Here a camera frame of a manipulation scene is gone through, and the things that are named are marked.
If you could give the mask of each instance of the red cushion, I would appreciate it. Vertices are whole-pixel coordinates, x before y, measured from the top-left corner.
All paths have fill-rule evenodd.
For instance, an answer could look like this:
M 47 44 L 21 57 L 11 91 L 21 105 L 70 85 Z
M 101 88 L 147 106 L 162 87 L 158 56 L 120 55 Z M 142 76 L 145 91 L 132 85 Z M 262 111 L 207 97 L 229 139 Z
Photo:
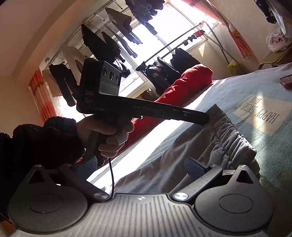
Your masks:
M 190 100 L 190 98 L 192 98 L 196 93 L 209 85 L 212 82 L 212 75 L 213 71 L 203 64 L 193 66 L 192 68 L 186 70 L 181 75 L 180 79 L 177 79 L 173 85 L 168 87 L 163 95 L 160 96 L 155 102 L 181 106 Z M 133 119 L 132 123 L 134 124 L 135 129 L 129 134 L 128 140 L 125 142 L 125 145 L 119 153 L 136 142 L 141 136 L 155 128 L 161 121 L 163 120 L 151 117 Z

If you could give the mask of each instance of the orange curtain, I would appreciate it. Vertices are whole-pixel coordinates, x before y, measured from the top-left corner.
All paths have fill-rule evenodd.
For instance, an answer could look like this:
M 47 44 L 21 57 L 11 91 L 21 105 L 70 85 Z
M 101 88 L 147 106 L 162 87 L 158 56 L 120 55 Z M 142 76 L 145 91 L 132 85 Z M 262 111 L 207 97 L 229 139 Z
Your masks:
M 228 31 L 235 42 L 235 45 L 243 59 L 255 57 L 253 51 L 238 32 L 238 30 L 231 24 L 226 17 L 208 0 L 183 0 L 192 7 L 204 12 L 206 15 L 226 25 Z
M 51 101 L 50 95 L 44 83 L 41 71 L 37 70 L 33 75 L 29 87 L 34 96 L 34 102 L 41 114 L 43 122 L 48 118 L 56 116 L 56 111 Z

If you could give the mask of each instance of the black sweater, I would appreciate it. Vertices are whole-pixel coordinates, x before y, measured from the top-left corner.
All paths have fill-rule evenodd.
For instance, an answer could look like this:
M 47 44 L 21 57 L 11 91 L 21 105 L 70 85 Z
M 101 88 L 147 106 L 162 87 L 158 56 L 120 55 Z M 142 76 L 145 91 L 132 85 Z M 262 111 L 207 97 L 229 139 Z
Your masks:
M 49 118 L 43 127 L 24 124 L 8 134 L 0 133 L 0 212 L 7 216 L 7 205 L 18 185 L 32 168 L 41 164 L 46 169 L 75 163 L 84 154 L 76 121 Z

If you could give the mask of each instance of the ribbed black plastic surface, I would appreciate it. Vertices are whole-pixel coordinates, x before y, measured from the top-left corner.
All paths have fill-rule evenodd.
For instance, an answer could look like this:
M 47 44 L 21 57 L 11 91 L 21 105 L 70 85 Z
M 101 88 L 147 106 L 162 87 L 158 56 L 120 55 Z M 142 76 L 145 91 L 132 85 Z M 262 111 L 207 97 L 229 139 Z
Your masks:
M 207 171 L 207 167 L 202 167 L 198 163 L 194 162 L 191 158 L 185 158 L 185 170 L 195 181 L 201 176 L 203 176 Z
M 17 230 L 12 237 L 36 237 Z M 208 229 L 187 204 L 170 201 L 166 194 L 117 194 L 112 201 L 96 203 L 73 227 L 49 237 L 227 237 Z M 264 232 L 249 237 L 267 237 Z
M 72 170 L 76 172 L 77 176 L 83 180 L 88 179 L 88 177 L 96 171 L 97 159 L 95 156 L 74 164 Z

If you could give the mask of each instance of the bed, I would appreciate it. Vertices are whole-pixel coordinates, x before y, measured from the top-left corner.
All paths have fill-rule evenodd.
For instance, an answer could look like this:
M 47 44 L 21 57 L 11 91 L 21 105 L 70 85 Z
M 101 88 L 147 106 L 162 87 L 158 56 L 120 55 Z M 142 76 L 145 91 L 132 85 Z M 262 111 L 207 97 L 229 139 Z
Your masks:
M 277 237 L 286 236 L 292 230 L 292 92 L 279 82 L 281 77 L 290 74 L 292 63 L 213 81 L 186 107 L 207 111 L 216 104 L 257 150 L 255 158 L 260 168 L 260 182 L 275 205 L 268 231 L 271 236 Z M 124 185 L 125 176 L 135 179 L 140 175 L 150 182 L 151 175 L 147 177 L 141 172 L 143 168 L 151 167 L 170 146 L 172 149 L 174 144 L 182 146 L 183 141 L 177 143 L 178 137 L 182 133 L 187 134 L 191 126 L 191 123 L 182 121 L 163 121 L 131 145 L 112 162 L 115 181 L 120 180 L 117 185 Z M 108 166 L 97 170 L 88 181 L 110 190 Z

